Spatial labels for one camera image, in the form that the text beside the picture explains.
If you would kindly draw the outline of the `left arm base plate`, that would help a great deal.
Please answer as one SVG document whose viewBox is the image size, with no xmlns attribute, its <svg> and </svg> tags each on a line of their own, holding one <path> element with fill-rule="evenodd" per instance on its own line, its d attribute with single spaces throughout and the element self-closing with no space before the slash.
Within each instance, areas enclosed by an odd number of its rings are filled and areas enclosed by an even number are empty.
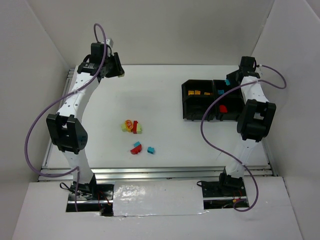
<svg viewBox="0 0 320 240">
<path fill-rule="evenodd" d="M 114 184 L 100 184 L 95 193 L 84 193 L 80 190 L 75 195 L 75 188 L 64 182 L 59 184 L 62 190 L 68 191 L 66 212 L 96 212 L 103 217 L 112 217 L 114 201 Z"/>
</svg>

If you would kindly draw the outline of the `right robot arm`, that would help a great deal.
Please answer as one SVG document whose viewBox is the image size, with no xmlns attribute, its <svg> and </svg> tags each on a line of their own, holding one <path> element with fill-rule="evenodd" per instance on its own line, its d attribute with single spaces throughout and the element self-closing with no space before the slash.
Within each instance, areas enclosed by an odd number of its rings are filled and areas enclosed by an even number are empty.
<svg viewBox="0 0 320 240">
<path fill-rule="evenodd" d="M 260 75 L 256 68 L 254 57 L 243 56 L 239 69 L 227 76 L 228 80 L 243 86 L 241 93 L 245 105 L 237 120 L 236 130 L 240 137 L 232 154 L 238 160 L 232 158 L 219 175 L 219 187 L 223 190 L 237 191 L 242 187 L 245 166 L 253 149 L 268 135 L 276 112 L 276 105 L 266 98 L 258 82 Z"/>
</svg>

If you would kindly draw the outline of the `red rounded lego brick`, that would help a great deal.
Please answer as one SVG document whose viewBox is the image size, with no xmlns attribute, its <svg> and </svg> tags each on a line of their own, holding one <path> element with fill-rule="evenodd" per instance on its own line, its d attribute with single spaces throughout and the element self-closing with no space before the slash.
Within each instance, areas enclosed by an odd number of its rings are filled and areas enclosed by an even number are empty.
<svg viewBox="0 0 320 240">
<path fill-rule="evenodd" d="M 220 105 L 219 106 L 219 112 L 222 113 L 222 114 L 226 114 L 228 113 L 228 109 L 225 105 Z"/>
</svg>

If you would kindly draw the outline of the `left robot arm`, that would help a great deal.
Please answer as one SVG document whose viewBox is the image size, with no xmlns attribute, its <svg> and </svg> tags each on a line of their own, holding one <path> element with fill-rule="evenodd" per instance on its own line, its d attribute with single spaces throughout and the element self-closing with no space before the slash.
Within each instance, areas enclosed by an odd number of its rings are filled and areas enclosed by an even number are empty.
<svg viewBox="0 0 320 240">
<path fill-rule="evenodd" d="M 82 125 L 86 106 L 103 78 L 120 77 L 125 71 L 119 55 L 112 51 L 112 44 L 92 43 L 90 54 L 78 66 L 76 79 L 70 96 L 56 114 L 46 118 L 52 143 L 62 152 L 73 172 L 72 190 L 94 195 L 97 192 L 97 180 L 91 170 L 85 152 L 88 133 Z"/>
</svg>

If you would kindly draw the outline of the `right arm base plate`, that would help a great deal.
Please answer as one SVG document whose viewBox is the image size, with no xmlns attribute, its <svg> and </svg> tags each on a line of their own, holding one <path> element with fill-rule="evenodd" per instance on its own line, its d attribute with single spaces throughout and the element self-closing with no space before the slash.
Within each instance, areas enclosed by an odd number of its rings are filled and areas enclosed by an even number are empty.
<svg viewBox="0 0 320 240">
<path fill-rule="evenodd" d="M 218 181 L 200 180 L 196 185 L 202 190 L 203 208 L 205 210 L 232 209 L 234 204 L 236 208 L 249 207 L 244 184 L 236 190 L 220 188 Z"/>
</svg>

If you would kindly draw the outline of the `teal and green lego brick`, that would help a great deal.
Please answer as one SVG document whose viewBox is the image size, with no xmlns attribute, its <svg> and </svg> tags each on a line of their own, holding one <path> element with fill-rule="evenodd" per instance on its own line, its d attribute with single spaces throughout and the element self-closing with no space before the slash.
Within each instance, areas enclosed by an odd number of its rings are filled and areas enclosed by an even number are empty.
<svg viewBox="0 0 320 240">
<path fill-rule="evenodd" d="M 230 82 L 228 79 L 226 79 L 224 82 L 225 82 L 225 84 L 226 84 L 227 86 L 230 86 L 230 85 L 231 85 L 231 82 Z"/>
</svg>

